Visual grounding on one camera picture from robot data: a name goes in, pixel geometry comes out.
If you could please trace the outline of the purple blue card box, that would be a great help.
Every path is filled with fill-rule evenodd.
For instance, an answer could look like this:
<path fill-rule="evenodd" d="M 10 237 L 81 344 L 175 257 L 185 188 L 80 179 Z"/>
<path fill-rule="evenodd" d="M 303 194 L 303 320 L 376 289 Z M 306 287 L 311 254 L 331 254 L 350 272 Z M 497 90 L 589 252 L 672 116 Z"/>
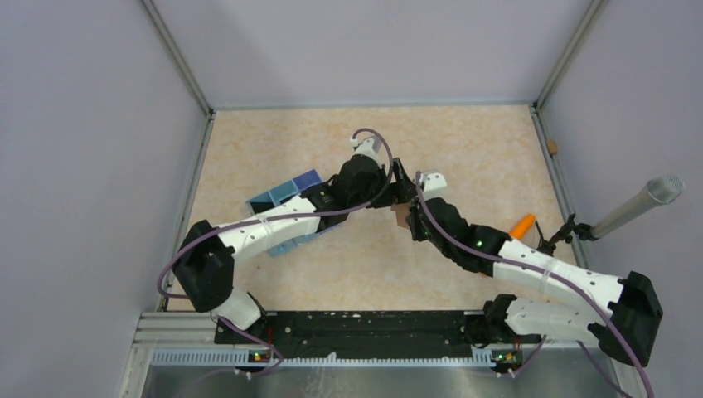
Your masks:
<path fill-rule="evenodd" d="M 294 177 L 292 181 L 298 192 L 303 192 L 310 187 L 322 183 L 322 179 L 315 169 L 311 169 Z"/>

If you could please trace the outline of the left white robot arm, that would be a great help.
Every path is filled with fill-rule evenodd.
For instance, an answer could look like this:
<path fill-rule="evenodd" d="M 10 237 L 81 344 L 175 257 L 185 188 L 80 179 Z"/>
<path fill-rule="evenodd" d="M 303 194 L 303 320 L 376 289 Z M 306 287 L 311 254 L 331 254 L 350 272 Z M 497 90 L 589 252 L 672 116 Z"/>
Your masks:
<path fill-rule="evenodd" d="M 234 325 L 245 342 L 259 341 L 266 329 L 263 310 L 235 287 L 235 267 L 289 240 L 332 229 L 355 211 L 387 207 L 400 199 L 402 167 L 385 139 L 373 129 L 359 129 L 350 143 L 352 156 L 328 181 L 242 221 L 192 226 L 167 269 L 198 313 Z"/>

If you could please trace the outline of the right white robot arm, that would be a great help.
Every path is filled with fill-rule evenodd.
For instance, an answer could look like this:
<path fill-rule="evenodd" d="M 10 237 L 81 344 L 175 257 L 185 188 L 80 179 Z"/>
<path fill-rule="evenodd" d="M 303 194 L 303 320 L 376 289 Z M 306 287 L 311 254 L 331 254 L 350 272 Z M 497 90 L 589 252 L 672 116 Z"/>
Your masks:
<path fill-rule="evenodd" d="M 488 335 L 547 335 L 597 345 L 610 358 L 647 366 L 663 318 L 652 281 L 632 271 L 600 274 L 533 249 L 504 231 L 468 223 L 442 197 L 436 171 L 417 172 L 408 223 L 415 241 L 430 242 L 459 268 L 521 284 L 545 302 L 500 294 L 483 307 Z"/>

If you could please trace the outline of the light blue card box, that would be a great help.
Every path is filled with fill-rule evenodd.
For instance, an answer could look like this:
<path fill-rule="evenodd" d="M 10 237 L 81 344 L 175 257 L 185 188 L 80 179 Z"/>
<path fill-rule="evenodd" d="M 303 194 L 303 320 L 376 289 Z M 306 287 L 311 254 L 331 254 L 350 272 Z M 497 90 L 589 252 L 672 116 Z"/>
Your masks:
<path fill-rule="evenodd" d="M 280 193 L 274 190 L 268 190 L 253 198 L 250 198 L 245 202 L 245 204 L 247 209 L 250 211 L 250 214 L 255 215 L 279 206 L 282 203 L 282 200 L 283 196 Z"/>

